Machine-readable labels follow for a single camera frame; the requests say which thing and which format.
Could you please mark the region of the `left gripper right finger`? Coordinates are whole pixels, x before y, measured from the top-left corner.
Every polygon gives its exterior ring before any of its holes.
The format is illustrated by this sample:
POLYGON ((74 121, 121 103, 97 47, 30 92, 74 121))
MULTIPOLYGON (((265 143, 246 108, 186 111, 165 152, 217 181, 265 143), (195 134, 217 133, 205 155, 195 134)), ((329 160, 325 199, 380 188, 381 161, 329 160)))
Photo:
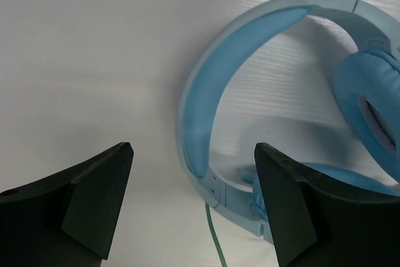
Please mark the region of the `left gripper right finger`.
POLYGON ((280 266, 398 266, 399 192, 327 174, 266 143, 254 150, 280 266))

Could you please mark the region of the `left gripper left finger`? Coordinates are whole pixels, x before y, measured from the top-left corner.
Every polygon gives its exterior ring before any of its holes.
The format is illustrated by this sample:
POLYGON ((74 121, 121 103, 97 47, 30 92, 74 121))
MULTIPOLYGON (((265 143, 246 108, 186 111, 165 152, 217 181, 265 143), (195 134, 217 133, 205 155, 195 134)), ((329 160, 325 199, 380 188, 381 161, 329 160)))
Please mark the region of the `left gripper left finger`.
POLYGON ((95 157, 1 193, 1 266, 100 266, 118 223, 134 151, 95 157))

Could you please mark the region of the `light blue headphones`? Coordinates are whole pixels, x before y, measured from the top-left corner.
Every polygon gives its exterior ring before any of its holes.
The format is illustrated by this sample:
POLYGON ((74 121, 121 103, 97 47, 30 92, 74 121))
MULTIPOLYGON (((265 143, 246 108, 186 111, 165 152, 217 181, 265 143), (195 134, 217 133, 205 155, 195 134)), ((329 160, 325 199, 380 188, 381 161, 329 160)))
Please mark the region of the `light blue headphones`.
POLYGON ((256 173, 245 192, 225 183, 209 165, 220 98, 229 80, 263 44, 306 16, 342 27, 358 51, 342 61, 334 92, 348 125, 369 154, 399 179, 399 22, 361 0, 270 0, 231 21, 206 48, 182 92, 176 121, 179 160, 207 209, 272 241, 256 173))

